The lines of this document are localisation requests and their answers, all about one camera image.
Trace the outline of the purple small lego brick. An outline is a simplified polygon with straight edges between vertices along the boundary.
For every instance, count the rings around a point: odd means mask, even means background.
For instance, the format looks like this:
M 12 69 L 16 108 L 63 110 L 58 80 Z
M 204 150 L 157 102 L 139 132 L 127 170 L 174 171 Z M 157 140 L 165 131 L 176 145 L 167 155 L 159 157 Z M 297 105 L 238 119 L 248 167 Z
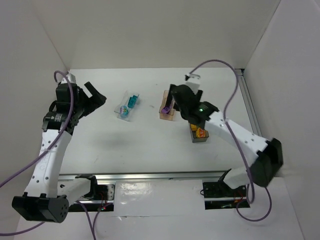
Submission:
M 164 106 L 164 107 L 161 109 L 160 113 L 161 113 L 161 114 L 165 114 L 165 115 L 169 115 L 170 112 L 171 112 L 171 110 L 172 110 L 172 107 L 171 107 L 171 106 Z

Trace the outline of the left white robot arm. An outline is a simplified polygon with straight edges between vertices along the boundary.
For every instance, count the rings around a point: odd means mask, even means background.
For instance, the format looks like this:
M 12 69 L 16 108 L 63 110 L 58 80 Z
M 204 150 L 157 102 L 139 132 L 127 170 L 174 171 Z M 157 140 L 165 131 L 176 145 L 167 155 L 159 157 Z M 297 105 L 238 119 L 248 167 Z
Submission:
M 27 221 L 61 223 L 69 208 L 82 197 L 93 199 L 97 178 L 79 174 L 65 185 L 58 183 L 67 147 L 79 120 L 105 104 L 107 98 L 86 82 L 87 96 L 77 84 L 58 84 L 56 100 L 43 118 L 40 160 L 23 195 L 14 196 L 12 207 Z

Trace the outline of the yellow lego brick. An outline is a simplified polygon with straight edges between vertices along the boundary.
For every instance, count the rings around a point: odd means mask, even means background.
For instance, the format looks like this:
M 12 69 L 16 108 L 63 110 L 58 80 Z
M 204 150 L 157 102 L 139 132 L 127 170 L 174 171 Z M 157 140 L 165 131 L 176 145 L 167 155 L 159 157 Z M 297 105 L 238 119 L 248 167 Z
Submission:
M 190 124 L 190 129 L 192 132 L 196 132 L 198 130 L 198 127 L 194 124 Z

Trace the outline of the teal frog flower lego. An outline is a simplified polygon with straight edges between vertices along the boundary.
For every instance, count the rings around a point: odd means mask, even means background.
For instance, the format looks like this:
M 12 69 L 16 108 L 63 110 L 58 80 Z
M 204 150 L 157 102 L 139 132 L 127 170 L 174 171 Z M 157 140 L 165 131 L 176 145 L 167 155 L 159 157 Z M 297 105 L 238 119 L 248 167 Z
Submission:
M 119 114 L 121 118 L 127 118 L 129 114 L 129 109 L 126 105 L 122 105 L 119 110 Z

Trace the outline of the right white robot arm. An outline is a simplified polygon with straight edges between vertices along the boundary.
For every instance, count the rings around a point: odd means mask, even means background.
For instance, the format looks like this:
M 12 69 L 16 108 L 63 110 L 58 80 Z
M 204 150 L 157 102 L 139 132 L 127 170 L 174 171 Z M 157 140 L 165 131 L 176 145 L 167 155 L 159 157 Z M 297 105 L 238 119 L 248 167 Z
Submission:
M 214 134 L 245 157 L 246 165 L 227 170 L 220 180 L 231 189 L 254 183 L 267 187 L 283 166 L 282 144 L 276 138 L 268 140 L 255 135 L 232 120 L 207 101 L 200 101 L 202 92 L 194 93 L 185 85 L 172 84 L 169 89 L 175 101 L 174 108 L 192 125 Z

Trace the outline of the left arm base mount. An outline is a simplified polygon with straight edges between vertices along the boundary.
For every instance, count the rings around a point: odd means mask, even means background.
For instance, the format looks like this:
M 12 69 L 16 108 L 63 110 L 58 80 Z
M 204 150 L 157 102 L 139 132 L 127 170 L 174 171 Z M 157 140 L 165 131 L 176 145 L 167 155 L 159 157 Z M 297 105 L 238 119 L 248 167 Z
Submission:
M 81 197 L 78 201 L 88 212 L 113 212 L 116 186 L 99 184 L 93 197 Z

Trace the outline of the yellow rounded lego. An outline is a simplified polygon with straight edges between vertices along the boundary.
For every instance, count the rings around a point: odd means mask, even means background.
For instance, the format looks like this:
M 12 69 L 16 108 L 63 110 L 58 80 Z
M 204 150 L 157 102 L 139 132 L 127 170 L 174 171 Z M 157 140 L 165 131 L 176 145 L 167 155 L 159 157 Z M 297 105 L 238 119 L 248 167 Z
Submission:
M 200 127 L 198 127 L 197 131 L 195 132 L 196 138 L 205 138 L 206 137 L 206 131 Z

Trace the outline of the teal lego brick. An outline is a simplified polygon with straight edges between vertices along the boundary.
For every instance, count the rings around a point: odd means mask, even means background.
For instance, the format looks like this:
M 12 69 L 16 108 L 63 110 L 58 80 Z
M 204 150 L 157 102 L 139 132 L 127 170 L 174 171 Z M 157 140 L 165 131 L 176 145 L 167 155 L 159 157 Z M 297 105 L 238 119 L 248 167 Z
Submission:
M 128 103 L 127 103 L 127 107 L 130 109 L 133 109 L 137 103 L 138 100 L 138 96 L 137 95 L 132 95 L 129 99 L 128 99 Z

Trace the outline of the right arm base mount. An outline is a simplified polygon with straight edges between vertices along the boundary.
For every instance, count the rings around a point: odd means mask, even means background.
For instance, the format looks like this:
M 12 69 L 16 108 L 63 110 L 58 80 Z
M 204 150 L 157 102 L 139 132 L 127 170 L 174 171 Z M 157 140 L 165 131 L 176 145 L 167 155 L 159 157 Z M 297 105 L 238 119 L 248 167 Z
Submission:
M 200 195 L 204 197 L 205 210 L 250 208 L 247 202 L 246 186 L 231 189 L 223 182 L 203 182 Z

